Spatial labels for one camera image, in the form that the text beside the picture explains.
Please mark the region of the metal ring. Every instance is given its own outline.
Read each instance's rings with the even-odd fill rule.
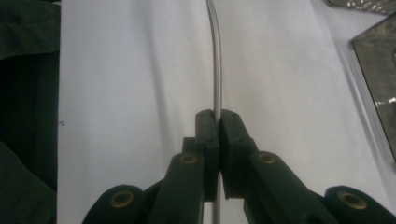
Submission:
[[[266,153],[261,153],[257,156],[257,158],[261,161],[261,162],[265,162],[268,164],[274,163],[275,162],[275,158],[269,154]]]
[[[346,192],[344,190],[338,191],[338,199],[349,207],[363,210],[367,208],[367,203],[355,194]]]
[[[125,207],[126,205],[130,204],[133,200],[134,200],[134,195],[132,194],[132,192],[125,189],[125,190],[115,193],[111,197],[110,205],[115,208],[122,208],[122,207]]]
[[[180,157],[181,162],[184,164],[193,164],[197,162],[197,158],[194,155],[187,154],[187,155],[182,155]]]

